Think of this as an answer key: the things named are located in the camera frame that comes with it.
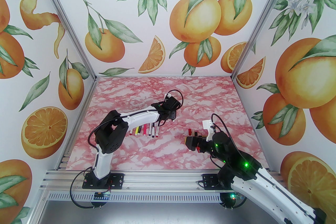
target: marker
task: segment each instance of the marker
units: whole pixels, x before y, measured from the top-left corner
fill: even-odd
[[[154,123],[151,124],[151,137],[152,138],[155,137],[155,124]]]
[[[156,127],[156,135],[155,135],[155,137],[159,137],[159,128],[160,128],[160,126],[159,126],[159,123],[158,123],[158,125]]]

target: pink marble surface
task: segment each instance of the pink marble surface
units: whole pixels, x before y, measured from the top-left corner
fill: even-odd
[[[164,94],[172,89],[180,90],[185,99],[176,120],[160,127],[158,138],[127,133],[121,147],[114,152],[112,170],[216,168],[208,154],[189,151],[184,145],[188,128],[207,135],[202,120],[210,119],[213,112],[222,117],[237,147],[268,167],[230,77],[142,76],[100,78],[66,169],[84,170],[94,164],[96,150],[88,145],[87,137],[109,111],[143,109],[162,101]],[[173,96],[180,99],[177,92]]]

